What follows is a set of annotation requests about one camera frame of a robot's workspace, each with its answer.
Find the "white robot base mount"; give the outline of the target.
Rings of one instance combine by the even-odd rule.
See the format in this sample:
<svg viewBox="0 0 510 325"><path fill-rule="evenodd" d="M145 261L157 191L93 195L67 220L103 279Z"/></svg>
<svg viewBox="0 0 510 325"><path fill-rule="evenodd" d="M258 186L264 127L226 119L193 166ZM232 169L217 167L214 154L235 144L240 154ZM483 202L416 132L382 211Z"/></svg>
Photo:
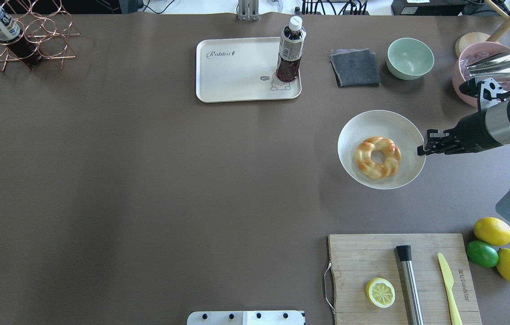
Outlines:
<svg viewBox="0 0 510 325"><path fill-rule="evenodd" d="M306 325L306 317L297 310L197 311L187 325Z"/></svg>

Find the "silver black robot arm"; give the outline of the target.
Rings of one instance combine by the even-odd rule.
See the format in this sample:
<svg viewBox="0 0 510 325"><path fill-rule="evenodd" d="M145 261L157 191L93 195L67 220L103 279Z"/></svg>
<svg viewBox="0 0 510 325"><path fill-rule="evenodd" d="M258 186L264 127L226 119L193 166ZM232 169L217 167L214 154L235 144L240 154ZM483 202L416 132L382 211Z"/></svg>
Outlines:
<svg viewBox="0 0 510 325"><path fill-rule="evenodd" d="M510 144L510 91L493 78L471 78L459 85L459 91L476 99L478 111L459 120L454 128L429 129L425 144L417 149L419 156L479 153ZM510 222L510 189L496 210Z"/></svg>

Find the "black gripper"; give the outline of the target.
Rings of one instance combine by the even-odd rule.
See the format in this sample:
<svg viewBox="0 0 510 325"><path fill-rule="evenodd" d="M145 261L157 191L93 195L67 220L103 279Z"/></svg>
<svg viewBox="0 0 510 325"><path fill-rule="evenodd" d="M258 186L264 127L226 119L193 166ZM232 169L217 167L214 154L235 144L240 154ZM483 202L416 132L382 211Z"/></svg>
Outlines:
<svg viewBox="0 0 510 325"><path fill-rule="evenodd" d="M466 149L461 144L461 136L455 128L439 132L439 130L428 129L426 132L426 141L424 145L418 146L418 156L428 156L430 154L460 154L466 153Z"/></svg>

